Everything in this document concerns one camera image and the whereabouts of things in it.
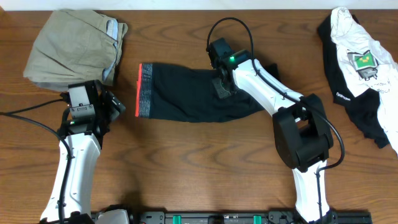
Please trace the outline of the black leggings red waistband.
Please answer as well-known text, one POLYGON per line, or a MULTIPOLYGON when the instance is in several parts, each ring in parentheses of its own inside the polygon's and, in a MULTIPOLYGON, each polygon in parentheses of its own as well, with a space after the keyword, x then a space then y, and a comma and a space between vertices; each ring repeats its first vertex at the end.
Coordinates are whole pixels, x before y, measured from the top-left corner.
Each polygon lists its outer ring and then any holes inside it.
POLYGON ((262 111, 248 93, 221 99, 213 84, 216 70, 166 63, 139 65, 135 116, 189 123, 224 123, 262 111))

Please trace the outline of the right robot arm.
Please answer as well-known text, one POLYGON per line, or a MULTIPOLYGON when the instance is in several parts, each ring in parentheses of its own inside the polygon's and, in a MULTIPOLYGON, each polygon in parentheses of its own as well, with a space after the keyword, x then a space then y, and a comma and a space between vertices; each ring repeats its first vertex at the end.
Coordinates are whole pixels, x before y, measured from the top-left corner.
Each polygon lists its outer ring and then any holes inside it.
POLYGON ((330 207, 324 168, 333 140, 328 125, 301 106, 307 102, 322 109, 320 99, 304 97, 281 84, 258 60, 251 60, 247 50, 207 49, 207 53, 211 66, 220 73, 223 95, 242 90, 272 116, 275 148, 294 175, 295 209, 306 223, 325 223, 330 207))

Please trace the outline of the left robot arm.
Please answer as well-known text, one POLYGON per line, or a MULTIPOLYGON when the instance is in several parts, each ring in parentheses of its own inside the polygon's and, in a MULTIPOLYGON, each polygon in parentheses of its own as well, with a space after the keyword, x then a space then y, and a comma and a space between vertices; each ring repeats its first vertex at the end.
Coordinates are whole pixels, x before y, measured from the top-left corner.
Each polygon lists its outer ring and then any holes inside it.
POLYGON ((109 125, 126 107, 98 80, 71 84, 57 134, 60 160, 41 223, 92 223, 91 191, 96 162, 109 125))

